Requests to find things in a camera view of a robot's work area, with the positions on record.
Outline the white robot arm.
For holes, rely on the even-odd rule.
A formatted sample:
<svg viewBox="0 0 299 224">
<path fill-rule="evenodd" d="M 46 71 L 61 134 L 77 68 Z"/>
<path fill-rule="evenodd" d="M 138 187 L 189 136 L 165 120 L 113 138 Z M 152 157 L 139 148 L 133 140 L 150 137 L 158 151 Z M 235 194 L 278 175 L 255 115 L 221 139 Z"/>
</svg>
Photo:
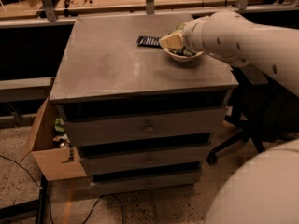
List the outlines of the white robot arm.
<svg viewBox="0 0 299 224">
<path fill-rule="evenodd" d="M 218 11 L 160 39 L 162 48 L 186 47 L 235 67 L 248 64 L 299 95 L 299 31 L 256 24 Z M 222 186 L 203 224 L 299 224 L 299 140 L 247 161 Z"/>
</svg>

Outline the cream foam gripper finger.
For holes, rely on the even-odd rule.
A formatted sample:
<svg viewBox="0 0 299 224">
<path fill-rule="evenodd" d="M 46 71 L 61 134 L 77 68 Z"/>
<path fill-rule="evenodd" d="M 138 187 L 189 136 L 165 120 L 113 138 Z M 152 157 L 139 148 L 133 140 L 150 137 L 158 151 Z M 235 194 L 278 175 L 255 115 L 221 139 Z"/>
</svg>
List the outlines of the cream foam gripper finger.
<svg viewBox="0 0 299 224">
<path fill-rule="evenodd" d="M 159 44 L 163 49 L 182 49 L 182 33 L 174 32 L 172 34 L 165 35 L 159 39 Z"/>
</svg>

